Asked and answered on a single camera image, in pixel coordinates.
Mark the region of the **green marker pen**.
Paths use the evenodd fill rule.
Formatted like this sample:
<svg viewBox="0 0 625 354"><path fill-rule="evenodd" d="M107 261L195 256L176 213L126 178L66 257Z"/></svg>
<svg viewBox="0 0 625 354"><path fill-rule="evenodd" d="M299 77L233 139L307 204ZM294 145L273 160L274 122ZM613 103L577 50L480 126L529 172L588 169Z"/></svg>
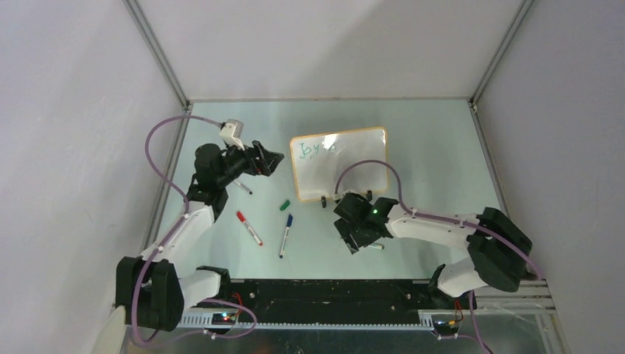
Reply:
<svg viewBox="0 0 625 354"><path fill-rule="evenodd" d="M379 243L372 243L370 245L368 245L368 248L373 248L373 249L378 249L378 250L384 250L385 247L382 244Z"/></svg>

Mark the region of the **green marker cap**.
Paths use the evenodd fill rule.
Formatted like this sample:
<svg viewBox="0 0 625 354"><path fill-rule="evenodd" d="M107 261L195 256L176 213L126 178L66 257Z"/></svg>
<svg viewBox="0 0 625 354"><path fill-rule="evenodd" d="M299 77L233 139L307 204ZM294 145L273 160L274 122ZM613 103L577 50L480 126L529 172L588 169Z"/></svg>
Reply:
<svg viewBox="0 0 625 354"><path fill-rule="evenodd" d="M281 206L279 207L279 210L285 211L289 206L290 206L290 201L286 200L281 204Z"/></svg>

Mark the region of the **yellow framed whiteboard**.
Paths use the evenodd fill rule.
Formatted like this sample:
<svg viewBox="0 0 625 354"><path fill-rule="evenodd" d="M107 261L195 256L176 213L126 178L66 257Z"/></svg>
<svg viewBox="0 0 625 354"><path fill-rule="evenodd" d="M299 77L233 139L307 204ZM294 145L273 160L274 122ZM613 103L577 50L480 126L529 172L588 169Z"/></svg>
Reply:
<svg viewBox="0 0 625 354"><path fill-rule="evenodd" d="M382 192L388 188L385 167L362 165L343 172L363 160L387 161L388 134L383 127L297 136L290 140L290 155L296 195L300 201L330 199L337 193Z"/></svg>

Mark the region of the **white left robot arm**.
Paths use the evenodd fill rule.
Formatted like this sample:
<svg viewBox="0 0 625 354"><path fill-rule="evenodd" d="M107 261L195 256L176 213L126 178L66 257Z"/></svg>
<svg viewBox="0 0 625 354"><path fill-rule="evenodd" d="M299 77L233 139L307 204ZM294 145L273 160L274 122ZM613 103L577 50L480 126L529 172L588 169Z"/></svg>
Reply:
<svg viewBox="0 0 625 354"><path fill-rule="evenodd" d="M139 256L123 257L116 267L115 305L124 307L127 325L172 331L184 311L205 299L219 308L230 303L229 272L189 265L187 257L225 209L227 186L242 174L271 176L283 159L283 153L256 140L250 146L209 143L195 150L195 171L179 219Z"/></svg>

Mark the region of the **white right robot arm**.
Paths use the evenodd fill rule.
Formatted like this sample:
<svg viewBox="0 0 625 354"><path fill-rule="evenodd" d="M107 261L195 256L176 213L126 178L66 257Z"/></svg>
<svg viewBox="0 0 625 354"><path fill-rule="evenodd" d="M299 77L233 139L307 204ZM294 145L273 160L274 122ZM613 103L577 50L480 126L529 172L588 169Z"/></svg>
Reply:
<svg viewBox="0 0 625 354"><path fill-rule="evenodd" d="M335 228L351 253L381 238L415 239L463 250L464 257L439 265L430 278L428 296L437 308L478 288L514 293L526 274L532 241L499 209L479 214L437 215L404 208L393 198L348 192L336 203Z"/></svg>

